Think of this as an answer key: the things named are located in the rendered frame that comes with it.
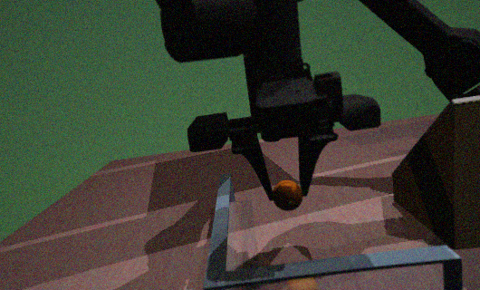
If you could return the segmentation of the grey l-shaped wall trim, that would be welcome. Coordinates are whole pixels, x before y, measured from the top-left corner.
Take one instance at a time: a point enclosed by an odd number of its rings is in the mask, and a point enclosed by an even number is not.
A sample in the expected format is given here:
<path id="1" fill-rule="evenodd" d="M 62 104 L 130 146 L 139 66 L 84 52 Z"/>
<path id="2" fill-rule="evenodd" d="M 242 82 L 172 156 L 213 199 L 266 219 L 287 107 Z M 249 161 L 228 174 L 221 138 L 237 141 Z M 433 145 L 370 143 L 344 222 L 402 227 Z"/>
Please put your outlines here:
<path id="1" fill-rule="evenodd" d="M 203 290 L 256 285 L 298 278 L 332 276 L 403 266 L 458 264 L 459 290 L 463 290 L 462 258 L 448 246 L 408 248 L 372 254 L 338 256 L 275 266 L 226 272 L 231 173 L 221 174 Z"/>

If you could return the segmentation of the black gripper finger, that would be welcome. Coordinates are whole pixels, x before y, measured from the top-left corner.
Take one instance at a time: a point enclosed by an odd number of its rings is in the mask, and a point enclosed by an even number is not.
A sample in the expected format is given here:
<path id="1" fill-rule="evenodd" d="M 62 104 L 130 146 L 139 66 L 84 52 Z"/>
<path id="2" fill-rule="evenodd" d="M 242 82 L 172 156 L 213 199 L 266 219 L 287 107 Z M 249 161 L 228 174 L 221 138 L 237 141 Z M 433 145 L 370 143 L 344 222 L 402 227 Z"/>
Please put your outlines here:
<path id="1" fill-rule="evenodd" d="M 331 141 L 336 141 L 337 133 L 317 135 L 311 138 L 298 137 L 299 180 L 302 195 L 307 196 L 315 164 L 322 149 Z"/>
<path id="2" fill-rule="evenodd" d="M 254 168 L 254 171 L 256 172 L 258 178 L 260 179 L 267 197 L 269 198 L 269 200 L 274 200 L 272 186 L 268 177 L 267 169 L 264 163 L 264 156 L 261 150 L 258 137 L 255 137 L 255 140 L 256 140 L 255 146 L 233 149 L 233 145 L 232 145 L 232 153 L 243 154 L 246 157 L 246 159 Z"/>

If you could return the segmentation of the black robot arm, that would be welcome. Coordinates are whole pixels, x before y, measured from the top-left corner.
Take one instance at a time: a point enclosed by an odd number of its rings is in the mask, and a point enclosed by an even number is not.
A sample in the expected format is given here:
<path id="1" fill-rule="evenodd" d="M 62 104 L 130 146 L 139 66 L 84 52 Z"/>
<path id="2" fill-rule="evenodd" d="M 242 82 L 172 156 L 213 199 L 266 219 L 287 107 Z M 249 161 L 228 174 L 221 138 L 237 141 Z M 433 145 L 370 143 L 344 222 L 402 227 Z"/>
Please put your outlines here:
<path id="1" fill-rule="evenodd" d="M 297 3 L 304 0 L 155 0 L 168 54 L 178 62 L 257 55 L 301 47 Z M 450 27 L 417 0 L 360 0 L 423 53 L 426 74 L 450 102 L 480 95 L 480 32 Z M 306 66 L 306 70 L 303 66 Z M 257 72 L 255 109 L 261 138 L 311 138 L 319 118 L 341 116 L 341 76 L 296 63 L 294 76 Z M 262 73 L 263 76 L 260 76 Z"/>

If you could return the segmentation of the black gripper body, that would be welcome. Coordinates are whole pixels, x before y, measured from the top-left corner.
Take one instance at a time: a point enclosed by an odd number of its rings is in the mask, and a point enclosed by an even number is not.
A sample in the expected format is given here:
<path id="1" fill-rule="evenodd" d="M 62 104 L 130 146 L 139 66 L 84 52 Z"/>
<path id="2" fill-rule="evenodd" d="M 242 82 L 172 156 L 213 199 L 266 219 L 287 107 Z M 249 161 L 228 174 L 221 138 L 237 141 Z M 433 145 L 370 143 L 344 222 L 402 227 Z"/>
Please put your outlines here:
<path id="1" fill-rule="evenodd" d="M 261 133 L 254 102 L 257 72 L 271 69 L 273 79 L 293 77 L 293 67 L 296 63 L 302 63 L 302 60 L 302 48 L 258 53 L 244 57 L 251 117 L 229 120 L 226 112 L 197 116 L 187 129 L 190 151 L 222 149 L 228 141 L 228 137 L 232 141 L 233 149 L 255 146 L 255 137 L 257 137 L 257 133 Z M 375 99 L 357 93 L 342 97 L 343 114 L 319 118 L 320 132 L 317 135 L 334 133 L 334 122 L 339 122 L 349 131 L 380 126 L 380 108 Z"/>

